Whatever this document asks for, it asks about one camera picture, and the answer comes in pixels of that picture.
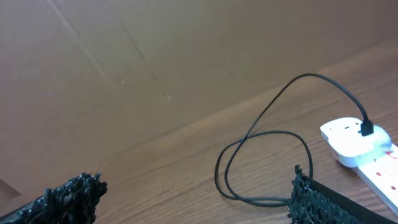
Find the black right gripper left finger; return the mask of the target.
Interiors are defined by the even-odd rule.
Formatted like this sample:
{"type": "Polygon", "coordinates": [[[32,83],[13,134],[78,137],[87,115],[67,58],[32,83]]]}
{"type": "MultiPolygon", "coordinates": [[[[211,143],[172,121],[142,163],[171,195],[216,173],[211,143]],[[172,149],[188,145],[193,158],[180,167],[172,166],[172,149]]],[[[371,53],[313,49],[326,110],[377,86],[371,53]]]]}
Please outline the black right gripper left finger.
{"type": "Polygon", "coordinates": [[[81,173],[56,189],[1,216],[1,224],[93,224],[96,206],[107,192],[101,175],[81,173]]]}

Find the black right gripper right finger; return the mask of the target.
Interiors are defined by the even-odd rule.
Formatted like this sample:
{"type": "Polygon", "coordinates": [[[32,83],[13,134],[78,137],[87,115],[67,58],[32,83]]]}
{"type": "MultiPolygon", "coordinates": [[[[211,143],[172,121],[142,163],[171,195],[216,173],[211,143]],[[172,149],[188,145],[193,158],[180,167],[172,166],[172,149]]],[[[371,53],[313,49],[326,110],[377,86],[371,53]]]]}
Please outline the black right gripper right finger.
{"type": "Polygon", "coordinates": [[[397,224],[302,173],[295,166],[288,217],[299,224],[397,224]]]}

